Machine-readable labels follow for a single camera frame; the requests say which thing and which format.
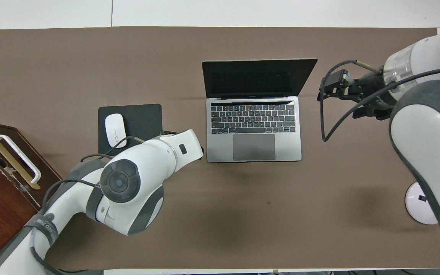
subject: open laptop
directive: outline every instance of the open laptop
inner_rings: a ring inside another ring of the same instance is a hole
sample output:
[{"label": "open laptop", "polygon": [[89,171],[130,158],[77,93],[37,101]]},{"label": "open laptop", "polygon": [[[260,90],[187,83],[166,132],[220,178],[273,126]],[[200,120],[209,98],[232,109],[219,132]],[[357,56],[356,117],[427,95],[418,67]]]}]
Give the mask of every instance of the open laptop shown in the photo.
[{"label": "open laptop", "polygon": [[208,162],[301,160],[297,96],[316,62],[203,61]]}]

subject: black laptop screen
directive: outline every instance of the black laptop screen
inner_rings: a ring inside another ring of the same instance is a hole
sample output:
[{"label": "black laptop screen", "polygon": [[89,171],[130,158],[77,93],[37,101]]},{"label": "black laptop screen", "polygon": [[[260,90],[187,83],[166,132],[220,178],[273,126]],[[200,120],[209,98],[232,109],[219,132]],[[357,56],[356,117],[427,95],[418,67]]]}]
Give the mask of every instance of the black laptop screen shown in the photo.
[{"label": "black laptop screen", "polygon": [[204,61],[208,98],[297,96],[316,59]]}]

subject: brown desk surface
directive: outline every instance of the brown desk surface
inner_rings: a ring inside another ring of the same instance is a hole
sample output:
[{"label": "brown desk surface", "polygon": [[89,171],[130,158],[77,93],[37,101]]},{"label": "brown desk surface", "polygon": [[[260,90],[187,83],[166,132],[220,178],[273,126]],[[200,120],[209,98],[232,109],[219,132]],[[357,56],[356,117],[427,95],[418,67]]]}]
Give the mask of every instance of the brown desk surface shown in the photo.
[{"label": "brown desk surface", "polygon": [[[209,164],[164,182],[165,205],[131,237],[78,215],[47,260],[61,268],[440,267],[438,226],[414,222],[414,182],[388,122],[348,120],[320,139],[319,81],[334,64],[378,66],[434,29],[120,27],[0,30],[0,123],[65,175],[96,152],[100,106],[159,103],[164,129],[205,146],[203,60],[319,59],[300,93],[301,162]],[[364,73],[349,67],[354,77]],[[331,126],[351,103],[327,101]]]}]

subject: white circular object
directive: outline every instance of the white circular object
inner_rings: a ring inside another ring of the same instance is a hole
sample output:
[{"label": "white circular object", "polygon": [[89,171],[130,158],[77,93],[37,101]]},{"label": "white circular object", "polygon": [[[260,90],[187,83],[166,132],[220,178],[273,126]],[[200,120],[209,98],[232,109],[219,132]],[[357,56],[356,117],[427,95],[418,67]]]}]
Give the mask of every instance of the white circular object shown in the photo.
[{"label": "white circular object", "polygon": [[425,197],[419,183],[413,183],[407,190],[405,195],[405,207],[407,211],[419,223],[425,225],[437,224],[437,219],[432,212],[429,202],[419,199],[419,197]]}]

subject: white mouse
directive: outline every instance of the white mouse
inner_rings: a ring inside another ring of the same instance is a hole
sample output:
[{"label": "white mouse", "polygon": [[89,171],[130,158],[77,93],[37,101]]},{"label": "white mouse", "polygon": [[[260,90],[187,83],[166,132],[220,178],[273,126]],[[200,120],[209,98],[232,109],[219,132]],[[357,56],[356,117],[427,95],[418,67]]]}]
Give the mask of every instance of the white mouse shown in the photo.
[{"label": "white mouse", "polygon": [[[125,125],[123,123],[123,117],[119,113],[112,113],[105,118],[105,130],[108,137],[108,143],[111,147],[115,146],[121,139],[124,139]],[[116,148],[122,148],[127,145],[127,141],[122,141]]]}]

